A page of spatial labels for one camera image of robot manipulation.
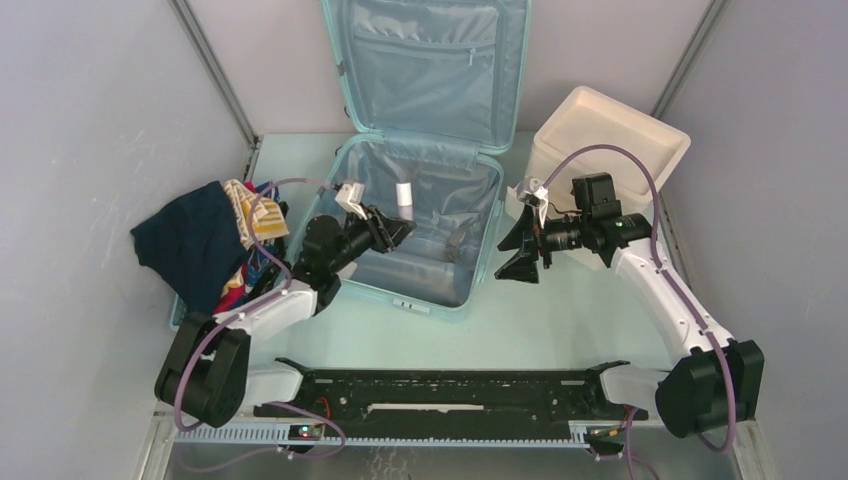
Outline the white pink tube bottle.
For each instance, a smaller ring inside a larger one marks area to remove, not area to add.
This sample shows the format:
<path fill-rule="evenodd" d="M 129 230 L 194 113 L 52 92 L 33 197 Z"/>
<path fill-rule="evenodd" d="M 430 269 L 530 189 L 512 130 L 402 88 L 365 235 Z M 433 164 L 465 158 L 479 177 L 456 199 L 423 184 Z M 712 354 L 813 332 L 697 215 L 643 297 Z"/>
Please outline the white pink tube bottle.
<path fill-rule="evenodd" d="M 395 191 L 399 216 L 404 220 L 412 221 L 414 219 L 414 202 L 411 184 L 397 183 Z"/>

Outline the yellow white striped garment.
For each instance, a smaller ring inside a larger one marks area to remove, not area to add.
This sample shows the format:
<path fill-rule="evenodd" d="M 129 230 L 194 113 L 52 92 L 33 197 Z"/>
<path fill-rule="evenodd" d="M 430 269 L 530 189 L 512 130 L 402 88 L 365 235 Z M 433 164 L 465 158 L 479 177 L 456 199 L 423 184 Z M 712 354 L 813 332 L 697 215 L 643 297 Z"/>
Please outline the yellow white striped garment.
<path fill-rule="evenodd" d="M 282 208 L 272 198 L 258 195 L 235 179 L 225 181 L 223 190 L 233 207 L 240 242 L 246 249 L 255 240 L 274 240 L 289 234 Z"/>

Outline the light blue ribbed suitcase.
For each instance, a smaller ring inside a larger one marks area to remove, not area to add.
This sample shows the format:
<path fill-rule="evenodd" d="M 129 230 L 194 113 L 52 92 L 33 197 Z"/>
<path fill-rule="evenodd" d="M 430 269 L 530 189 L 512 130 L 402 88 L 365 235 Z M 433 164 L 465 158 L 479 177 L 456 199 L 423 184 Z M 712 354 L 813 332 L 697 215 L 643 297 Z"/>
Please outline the light blue ribbed suitcase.
<path fill-rule="evenodd" d="M 343 221 L 346 182 L 362 204 L 398 217 L 410 183 L 414 232 L 393 252 L 367 251 L 347 292 L 440 319 L 462 317 L 483 281 L 503 209 L 498 155 L 513 144 L 531 5 L 527 1 L 326 1 L 323 14 L 356 128 L 336 155 L 307 223 Z"/>

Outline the cream plastic drawer cabinet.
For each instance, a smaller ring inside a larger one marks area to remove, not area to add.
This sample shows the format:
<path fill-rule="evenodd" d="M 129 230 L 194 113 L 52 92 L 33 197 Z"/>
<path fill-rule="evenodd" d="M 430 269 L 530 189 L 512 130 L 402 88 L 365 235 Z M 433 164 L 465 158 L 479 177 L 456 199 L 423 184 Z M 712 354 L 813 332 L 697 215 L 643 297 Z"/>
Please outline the cream plastic drawer cabinet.
<path fill-rule="evenodd" d="M 690 136 L 590 87 L 579 86 L 565 98 L 536 132 L 523 178 L 545 181 L 577 150 L 597 144 L 613 145 L 633 154 L 661 189 L 691 146 Z M 547 187 L 550 220 L 574 210 L 572 179 L 586 174 L 612 176 L 625 214 L 652 216 L 649 185 L 643 173 L 623 154 L 593 150 L 571 161 Z"/>

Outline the dark navy garment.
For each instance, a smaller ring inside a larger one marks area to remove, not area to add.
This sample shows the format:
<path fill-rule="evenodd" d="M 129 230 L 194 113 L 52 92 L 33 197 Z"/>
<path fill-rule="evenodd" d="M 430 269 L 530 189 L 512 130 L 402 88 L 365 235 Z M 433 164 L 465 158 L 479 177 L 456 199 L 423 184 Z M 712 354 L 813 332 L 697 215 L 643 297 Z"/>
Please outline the dark navy garment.
<path fill-rule="evenodd" d="M 130 235 L 139 264 L 156 272 L 191 312 L 212 314 L 248 258 L 235 211 L 218 181 L 170 201 Z"/>

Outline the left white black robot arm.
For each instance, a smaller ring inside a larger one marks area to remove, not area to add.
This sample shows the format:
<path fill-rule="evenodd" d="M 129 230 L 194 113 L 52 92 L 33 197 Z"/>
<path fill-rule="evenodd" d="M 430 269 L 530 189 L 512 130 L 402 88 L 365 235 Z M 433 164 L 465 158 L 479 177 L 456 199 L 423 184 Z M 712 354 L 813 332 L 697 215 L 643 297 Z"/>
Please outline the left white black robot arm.
<path fill-rule="evenodd" d="M 187 315 L 155 382 L 155 397 L 177 417 L 187 414 L 215 428 L 250 405 L 277 401 L 292 416 L 311 412 L 316 390 L 298 368 L 282 361 L 253 365 L 250 357 L 262 343 L 323 311 L 360 256 L 392 252 L 416 228 L 414 221 L 387 217 L 373 206 L 365 213 L 349 213 L 343 221 L 312 218 L 290 284 L 229 312 Z"/>

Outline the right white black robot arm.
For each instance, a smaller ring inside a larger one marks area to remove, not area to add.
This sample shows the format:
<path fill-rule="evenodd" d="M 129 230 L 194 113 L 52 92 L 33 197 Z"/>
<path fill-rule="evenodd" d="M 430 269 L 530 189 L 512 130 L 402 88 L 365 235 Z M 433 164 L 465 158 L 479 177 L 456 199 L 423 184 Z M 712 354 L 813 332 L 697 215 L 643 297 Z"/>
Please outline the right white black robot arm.
<path fill-rule="evenodd" d="M 509 189 L 520 206 L 517 221 L 498 244 L 512 257 L 495 273 L 498 280 L 536 284 L 556 252 L 588 250 L 627 283 L 662 338 L 671 370 L 622 363 L 602 369 L 600 379 L 581 392 L 585 411 L 606 418 L 620 405 L 660 417 L 678 438 L 732 428 L 755 416 L 764 354 L 752 340 L 740 342 L 697 300 L 658 244 L 640 213 L 626 214 L 607 173 L 572 181 L 576 208 L 547 216 L 548 191 L 527 178 Z"/>

